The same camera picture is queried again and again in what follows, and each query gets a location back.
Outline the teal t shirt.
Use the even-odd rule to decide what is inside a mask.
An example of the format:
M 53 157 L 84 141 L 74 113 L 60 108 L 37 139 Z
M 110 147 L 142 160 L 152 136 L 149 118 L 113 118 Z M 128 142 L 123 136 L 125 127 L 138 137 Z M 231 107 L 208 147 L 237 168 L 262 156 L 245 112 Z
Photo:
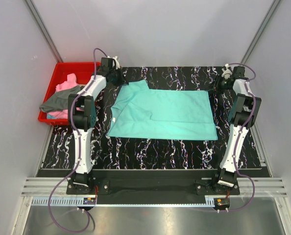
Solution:
M 114 105 L 110 137 L 216 141 L 207 91 L 156 90 L 145 80 L 121 87 Z

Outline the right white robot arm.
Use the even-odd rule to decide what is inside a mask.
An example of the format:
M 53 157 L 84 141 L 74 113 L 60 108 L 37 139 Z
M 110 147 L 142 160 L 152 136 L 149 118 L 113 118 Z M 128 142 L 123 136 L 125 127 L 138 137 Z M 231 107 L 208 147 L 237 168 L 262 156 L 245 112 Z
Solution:
M 238 162 L 243 142 L 255 123 L 262 103 L 262 99 L 250 89 L 249 79 L 243 76 L 218 75 L 213 82 L 212 91 L 222 93 L 225 90 L 233 90 L 236 97 L 228 115 L 230 129 L 226 151 L 210 185 L 210 189 L 219 195 L 224 195 L 237 186 L 237 178 L 241 176 Z

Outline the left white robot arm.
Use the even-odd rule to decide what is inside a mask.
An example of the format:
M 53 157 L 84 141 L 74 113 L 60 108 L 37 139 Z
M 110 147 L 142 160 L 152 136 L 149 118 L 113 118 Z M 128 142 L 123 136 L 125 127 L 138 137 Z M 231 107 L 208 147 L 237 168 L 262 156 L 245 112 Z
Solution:
M 77 94 L 68 98 L 69 123 L 73 128 L 75 144 L 75 162 L 72 171 L 68 174 L 68 194 L 88 194 L 96 189 L 92 176 L 91 163 L 91 135 L 96 124 L 95 100 L 108 84 L 121 86 L 125 83 L 121 68 L 107 72 L 95 72 L 87 85 Z

